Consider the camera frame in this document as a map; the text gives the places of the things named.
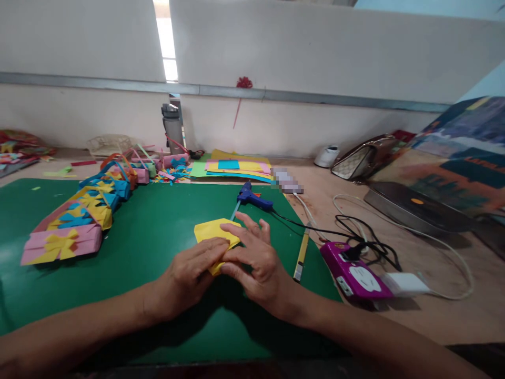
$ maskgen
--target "blue glue gun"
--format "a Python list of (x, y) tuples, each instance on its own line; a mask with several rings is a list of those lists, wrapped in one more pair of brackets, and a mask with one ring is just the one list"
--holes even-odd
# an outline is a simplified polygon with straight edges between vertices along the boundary
[(244, 186), (238, 193), (237, 201), (240, 202), (241, 204), (251, 203), (252, 205), (257, 206), (258, 208), (264, 211), (271, 210), (274, 206), (274, 202), (264, 200), (261, 197), (256, 196), (251, 191), (252, 187), (253, 186), (251, 185), (251, 182), (247, 182), (246, 184), (244, 184)]

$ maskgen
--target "person's left hand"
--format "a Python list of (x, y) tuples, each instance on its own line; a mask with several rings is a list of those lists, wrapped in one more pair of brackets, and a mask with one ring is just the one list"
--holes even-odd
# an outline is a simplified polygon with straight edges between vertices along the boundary
[(214, 280), (207, 269), (229, 245), (229, 240), (215, 237), (177, 254), (170, 267), (146, 285), (144, 315), (154, 323), (170, 321), (197, 304)]

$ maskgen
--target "person's right hand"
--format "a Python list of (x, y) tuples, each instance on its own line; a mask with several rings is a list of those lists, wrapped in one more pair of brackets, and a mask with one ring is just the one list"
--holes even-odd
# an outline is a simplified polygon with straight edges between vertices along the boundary
[[(221, 224), (221, 229), (239, 237), (245, 247), (235, 247), (224, 254), (221, 260), (226, 263), (221, 272), (237, 280), (251, 300), (287, 321), (295, 311), (294, 302), (302, 287), (286, 272), (270, 244), (270, 225), (260, 220), (260, 228), (245, 213), (236, 212), (235, 216), (247, 229), (233, 224)], [(247, 273), (242, 264), (251, 266), (252, 273)]]

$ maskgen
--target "forearm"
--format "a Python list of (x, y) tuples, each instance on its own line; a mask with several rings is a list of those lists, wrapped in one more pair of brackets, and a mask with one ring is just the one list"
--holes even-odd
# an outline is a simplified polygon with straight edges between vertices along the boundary
[(9, 367), (8, 372), (17, 377), (64, 371), (108, 341), (151, 326), (154, 321), (145, 316), (143, 304), (148, 286), (55, 314), (0, 337), (0, 368)]
[(303, 290), (292, 323), (402, 377), (486, 377), (448, 349), (380, 315)]

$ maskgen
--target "black cable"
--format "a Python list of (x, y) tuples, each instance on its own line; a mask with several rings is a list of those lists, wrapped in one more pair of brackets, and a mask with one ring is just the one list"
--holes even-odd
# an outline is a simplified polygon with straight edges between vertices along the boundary
[(401, 269), (401, 266), (400, 266), (400, 262), (398, 260), (398, 254), (396, 253), (395, 249), (391, 248), (391, 247), (387, 247), (391, 253), (393, 254), (393, 256), (395, 257), (395, 263), (393, 264), (390, 259), (387, 257), (388, 255), (388, 252), (387, 252), (387, 248), (385, 248), (385, 246), (387, 246), (386, 244), (383, 244), (381, 241), (379, 241), (379, 238), (377, 237), (377, 235), (375, 235), (375, 232), (373, 231), (372, 227), (370, 225), (368, 225), (365, 221), (363, 220), (360, 220), (359, 218), (356, 218), (356, 217), (352, 217), (352, 216), (346, 216), (346, 215), (336, 215), (335, 216), (335, 219), (340, 222), (343, 226), (345, 226), (347, 228), (347, 230), (350, 230), (355, 236), (359, 236), (357, 233), (355, 233), (348, 225), (346, 225), (342, 220), (339, 219), (339, 217), (342, 217), (342, 218), (352, 218), (353, 220), (356, 220), (358, 222), (360, 222), (361, 224), (363, 224), (364, 226), (366, 226), (368, 228), (368, 231), (370, 232), (370, 234), (372, 235), (372, 238), (375, 239), (376, 242), (378, 242), (378, 246), (380, 249), (382, 249), (382, 253), (379, 252), (379, 257), (376, 259), (376, 260), (373, 260), (373, 261), (370, 261), (367, 263), (367, 265), (372, 265), (374, 263), (379, 263), (381, 261), (382, 258), (384, 258), (386, 261), (388, 261), (394, 268), (396, 268), (398, 271), (402, 271)]
[[(369, 248), (371, 248), (373, 251), (375, 251), (378, 254), (378, 258), (376, 260), (374, 260), (374, 261), (368, 262), (367, 265), (378, 263), (378, 262), (380, 262), (384, 258), (397, 271), (400, 271), (400, 272), (402, 271), (402, 268), (401, 268), (400, 263), (398, 261), (398, 255), (397, 255), (395, 249), (393, 249), (391, 246), (389, 246), (389, 245), (387, 245), (387, 244), (379, 241), (379, 239), (375, 235), (375, 232), (370, 227), (370, 225), (368, 225), (366, 222), (364, 222), (364, 221), (362, 221), (362, 220), (360, 220), (360, 219), (358, 219), (356, 217), (344, 216), (346, 218), (352, 218), (353, 220), (361, 222), (364, 226), (366, 226), (368, 228), (368, 230), (370, 231), (370, 234), (372, 235), (372, 237), (375, 239), (375, 242), (374, 241), (365, 242), (365, 240), (363, 239), (363, 237), (361, 237), (356, 232), (354, 232), (342, 220), (339, 220), (339, 216), (341, 216), (341, 215), (336, 215), (335, 216), (336, 220), (338, 222), (340, 222), (342, 225), (344, 225), (345, 228), (352, 233), (352, 235), (344, 234), (344, 233), (339, 233), (339, 232), (334, 232), (334, 231), (325, 230), (325, 229), (318, 229), (318, 228), (314, 228), (312, 226), (307, 226), (307, 225), (304, 225), (304, 224), (297, 223), (296, 221), (290, 220), (289, 218), (280, 215), (275, 209), (272, 209), (271, 212), (274, 213), (275, 215), (277, 215), (278, 217), (280, 217), (280, 218), (282, 218), (282, 219), (284, 219), (286, 221), (291, 222), (292, 224), (301, 226), (301, 227), (306, 228), (306, 229), (310, 229), (310, 230), (314, 230), (314, 231), (318, 231), (318, 232), (323, 232), (323, 233), (336, 234), (336, 235), (347, 237), (347, 242), (346, 242), (347, 244), (348, 244), (348, 242), (350, 240), (354, 240), (354, 241), (357, 241), (359, 244), (361, 244), (361, 246), (363, 246), (363, 247), (368, 246)], [(391, 259), (389, 259), (389, 257), (388, 257), (388, 251), (390, 251), (393, 254), (393, 256), (395, 257), (395, 261), (394, 262)]]

